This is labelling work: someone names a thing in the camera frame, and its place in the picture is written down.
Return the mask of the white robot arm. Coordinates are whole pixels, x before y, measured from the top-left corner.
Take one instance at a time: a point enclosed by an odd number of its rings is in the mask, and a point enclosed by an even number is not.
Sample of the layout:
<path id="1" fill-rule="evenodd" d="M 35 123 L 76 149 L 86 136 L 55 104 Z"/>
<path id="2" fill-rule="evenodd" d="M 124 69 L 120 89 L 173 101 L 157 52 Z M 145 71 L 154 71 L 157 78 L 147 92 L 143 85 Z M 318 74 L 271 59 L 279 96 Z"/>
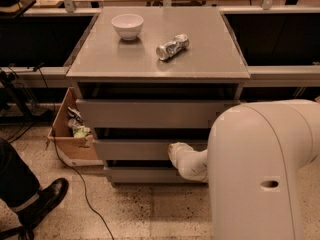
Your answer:
<path id="1" fill-rule="evenodd" d="M 244 103 L 214 122 L 204 151 L 168 147 L 179 174 L 209 185 L 214 240 L 303 240 L 297 172 L 320 154 L 320 104 Z"/>

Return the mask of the white yellow gripper body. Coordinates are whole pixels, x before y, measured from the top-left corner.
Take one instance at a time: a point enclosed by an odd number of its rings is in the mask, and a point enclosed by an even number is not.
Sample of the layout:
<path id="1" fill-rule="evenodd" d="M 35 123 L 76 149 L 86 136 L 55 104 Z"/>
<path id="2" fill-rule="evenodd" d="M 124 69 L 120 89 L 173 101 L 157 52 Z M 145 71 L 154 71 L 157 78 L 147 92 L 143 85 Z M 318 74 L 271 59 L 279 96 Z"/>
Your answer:
<path id="1" fill-rule="evenodd" d="M 196 151 L 186 143 L 173 143 L 167 150 L 172 165 L 186 180 L 207 182 L 207 151 Z"/>

